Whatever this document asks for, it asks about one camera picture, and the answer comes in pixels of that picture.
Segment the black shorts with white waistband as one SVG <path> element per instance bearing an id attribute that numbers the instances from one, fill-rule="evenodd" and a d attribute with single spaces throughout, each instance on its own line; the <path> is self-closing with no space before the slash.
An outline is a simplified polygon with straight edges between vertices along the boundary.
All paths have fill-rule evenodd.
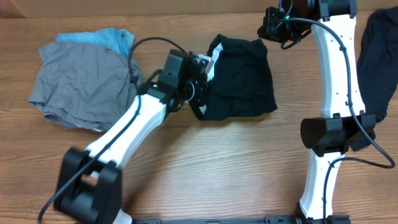
<path id="1" fill-rule="evenodd" d="M 205 105 L 192 108 L 197 119 L 221 121 L 275 111 L 267 53 L 260 39 L 248 41 L 217 35 L 207 51 L 214 65 L 208 74 Z"/>

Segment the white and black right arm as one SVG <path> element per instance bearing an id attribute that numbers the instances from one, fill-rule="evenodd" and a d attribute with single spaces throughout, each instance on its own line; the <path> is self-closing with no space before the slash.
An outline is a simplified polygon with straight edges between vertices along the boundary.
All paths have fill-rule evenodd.
<path id="1" fill-rule="evenodd" d="M 342 160 L 358 150 L 364 133 L 372 138 L 376 119 L 366 114 L 356 71 L 355 1 L 280 1 L 269 7 L 260 38 L 296 44 L 312 34 L 322 81 L 320 116 L 303 119 L 300 135 L 308 148 L 308 170 L 297 215 L 267 216 L 267 223 L 350 223 L 333 214 L 332 198 Z"/>

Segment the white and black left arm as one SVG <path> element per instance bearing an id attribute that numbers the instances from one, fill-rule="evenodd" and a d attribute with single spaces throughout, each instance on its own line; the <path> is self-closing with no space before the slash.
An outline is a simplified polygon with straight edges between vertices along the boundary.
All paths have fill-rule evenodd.
<path id="1" fill-rule="evenodd" d="M 203 114 L 215 61 L 206 55 L 171 50 L 157 80 L 143 84 L 131 107 L 85 150 L 70 148 L 59 175 L 56 210 L 80 223 L 133 223 L 122 204 L 123 169 L 143 140 L 166 117 L 188 103 Z"/>

